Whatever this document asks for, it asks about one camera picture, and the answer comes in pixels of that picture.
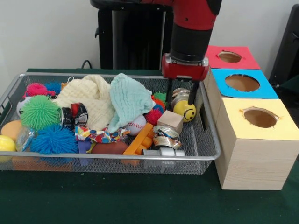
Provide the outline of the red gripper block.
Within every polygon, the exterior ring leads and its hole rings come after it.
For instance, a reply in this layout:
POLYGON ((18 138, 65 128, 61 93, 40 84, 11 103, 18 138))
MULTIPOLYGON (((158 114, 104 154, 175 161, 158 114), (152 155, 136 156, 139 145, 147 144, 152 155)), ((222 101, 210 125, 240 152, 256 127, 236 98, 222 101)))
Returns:
POLYGON ((190 79, 193 82, 188 97, 188 105, 193 105, 199 88, 200 81, 203 81, 209 71, 209 59, 205 57, 199 63, 183 63, 173 59, 169 53, 165 53, 161 60, 161 72, 164 78, 168 79, 166 102, 172 101, 173 79, 190 79))

